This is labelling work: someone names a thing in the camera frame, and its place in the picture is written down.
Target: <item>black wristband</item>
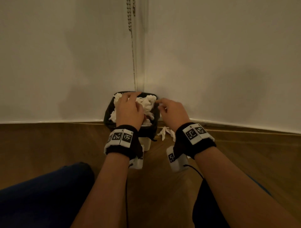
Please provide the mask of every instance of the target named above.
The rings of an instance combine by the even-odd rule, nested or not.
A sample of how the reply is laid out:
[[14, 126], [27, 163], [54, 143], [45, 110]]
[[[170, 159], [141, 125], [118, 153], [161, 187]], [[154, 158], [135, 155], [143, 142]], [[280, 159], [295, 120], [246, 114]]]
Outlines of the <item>black wristband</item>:
[[143, 156], [142, 146], [139, 142], [138, 131], [131, 125], [120, 125], [111, 132], [104, 153], [116, 152], [134, 159]]
[[194, 159], [194, 156], [209, 147], [216, 147], [214, 138], [208, 134], [200, 124], [193, 122], [183, 124], [176, 133], [176, 142], [173, 148], [175, 159], [185, 154]]

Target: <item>wooden floor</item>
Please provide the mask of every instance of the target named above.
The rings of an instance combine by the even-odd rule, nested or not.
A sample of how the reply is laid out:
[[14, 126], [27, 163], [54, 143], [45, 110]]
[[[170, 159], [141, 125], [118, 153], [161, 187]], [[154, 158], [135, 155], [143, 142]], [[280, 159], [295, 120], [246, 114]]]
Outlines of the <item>wooden floor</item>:
[[[241, 170], [266, 187], [301, 221], [301, 136], [252, 133], [244, 128], [206, 127], [218, 148]], [[86, 162], [98, 174], [109, 130], [92, 124], [0, 125], [0, 189]], [[173, 173], [158, 137], [145, 153], [142, 170], [129, 170], [130, 227], [194, 227], [192, 208], [201, 178], [191, 168]]]

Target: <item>person's left forearm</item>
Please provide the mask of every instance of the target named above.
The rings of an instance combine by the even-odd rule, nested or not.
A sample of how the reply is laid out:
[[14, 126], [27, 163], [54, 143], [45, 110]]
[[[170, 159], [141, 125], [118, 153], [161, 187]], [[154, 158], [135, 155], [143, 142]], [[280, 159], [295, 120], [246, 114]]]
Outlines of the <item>person's left forearm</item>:
[[129, 158], [109, 153], [72, 228], [118, 227], [125, 192]]

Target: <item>white wall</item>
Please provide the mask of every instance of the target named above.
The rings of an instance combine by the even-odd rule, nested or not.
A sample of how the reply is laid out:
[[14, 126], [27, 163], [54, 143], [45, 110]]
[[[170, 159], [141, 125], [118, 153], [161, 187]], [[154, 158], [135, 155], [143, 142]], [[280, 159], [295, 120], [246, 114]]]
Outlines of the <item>white wall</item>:
[[102, 120], [134, 90], [126, 1], [0, 1], [0, 122]]
[[151, 0], [145, 91], [190, 118], [301, 133], [301, 1]]

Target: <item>black trash bag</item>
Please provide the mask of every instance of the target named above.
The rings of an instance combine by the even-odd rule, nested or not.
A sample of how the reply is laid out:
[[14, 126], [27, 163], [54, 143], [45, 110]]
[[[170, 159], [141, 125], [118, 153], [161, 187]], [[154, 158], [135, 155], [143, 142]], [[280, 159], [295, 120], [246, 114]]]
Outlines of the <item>black trash bag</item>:
[[[126, 93], [126, 92], [130, 92], [130, 91], [123, 91], [123, 92], [118, 92], [118, 93], [122, 94], [122, 93]], [[154, 95], [158, 99], [157, 95], [149, 94], [149, 93], [141, 93], [138, 97], [146, 97], [147, 95]], [[157, 127], [158, 127], [158, 119], [160, 118], [160, 111], [158, 109], [158, 106], [159, 106], [159, 104], [155, 103], [154, 108], [151, 110], [151, 113], [154, 114], [154, 120], [150, 120], [152, 125], [146, 126], [146, 127], [141, 127], [138, 132], [139, 137], [148, 137], [152, 141], [156, 141], [156, 140], [154, 140], [154, 137], [156, 135], [156, 131], [157, 131]], [[114, 123], [112, 120], [109, 120], [109, 118], [111, 117], [111, 113], [114, 111], [114, 109], [115, 109], [115, 105], [114, 105], [114, 97], [113, 97], [111, 99], [111, 102], [104, 115], [104, 124], [107, 126], [107, 128], [109, 128], [110, 131], [114, 131], [116, 128], [116, 123]]]

